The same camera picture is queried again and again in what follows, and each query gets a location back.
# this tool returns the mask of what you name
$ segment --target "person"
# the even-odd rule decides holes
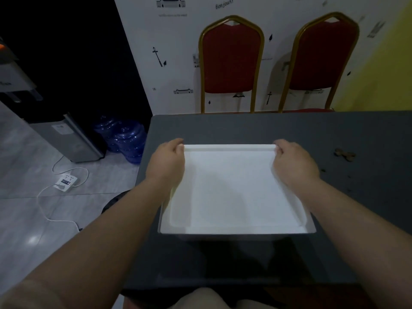
[[[382,308],[412,308],[412,236],[322,181],[300,145],[275,143],[277,175],[315,215],[371,298]],[[4,294],[0,308],[111,308],[184,167],[182,139],[160,145],[145,180]],[[229,308],[210,289],[199,289],[174,306],[211,307]],[[239,307],[268,308],[247,300]]]

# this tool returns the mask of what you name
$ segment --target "hand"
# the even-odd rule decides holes
[[[185,147],[183,139],[174,139],[159,145],[150,158],[146,179],[157,180],[168,190],[182,180],[185,172]]]
[[[299,144],[286,140],[276,140],[276,157],[273,167],[280,179],[293,192],[312,180],[319,179],[319,169],[315,161]]]

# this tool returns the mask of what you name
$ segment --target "forearm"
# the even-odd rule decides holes
[[[168,192],[161,182],[143,181],[27,279],[54,290],[68,308],[110,308]]]
[[[320,179],[295,192],[379,306],[412,307],[412,236]]]

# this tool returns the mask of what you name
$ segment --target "person's right arm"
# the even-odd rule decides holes
[[[315,215],[376,304],[412,308],[412,236],[322,181],[300,145],[275,144],[276,173]]]

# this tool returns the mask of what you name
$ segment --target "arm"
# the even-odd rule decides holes
[[[159,146],[146,179],[27,276],[68,308],[111,308],[159,206],[182,179],[182,139]]]
[[[412,236],[322,181],[300,145],[275,143],[276,173],[315,215],[377,305],[412,308]]]

